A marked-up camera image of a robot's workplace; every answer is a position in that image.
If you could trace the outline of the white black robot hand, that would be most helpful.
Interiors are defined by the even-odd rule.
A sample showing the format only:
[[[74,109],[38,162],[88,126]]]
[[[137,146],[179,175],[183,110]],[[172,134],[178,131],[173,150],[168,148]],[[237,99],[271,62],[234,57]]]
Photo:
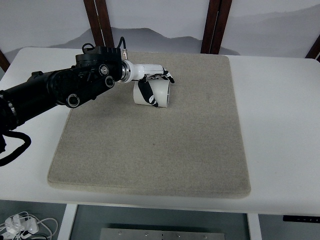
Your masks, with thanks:
[[[153,107],[158,107],[159,104],[155,99],[150,83],[145,76],[160,75],[162,80],[168,80],[172,84],[175,83],[172,75],[168,70],[159,64],[131,64],[129,80],[138,80],[138,89],[144,101]]]

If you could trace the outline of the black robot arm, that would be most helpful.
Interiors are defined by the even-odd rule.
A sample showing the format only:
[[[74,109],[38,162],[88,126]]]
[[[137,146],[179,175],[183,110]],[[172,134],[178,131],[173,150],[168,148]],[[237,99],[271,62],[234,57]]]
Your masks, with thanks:
[[[151,80],[174,79],[162,65],[133,64],[127,59],[126,42],[117,47],[86,43],[70,68],[36,71],[24,83],[0,92],[0,132],[6,133],[57,105],[77,108],[110,90],[116,82],[136,81],[144,101],[159,106]]]

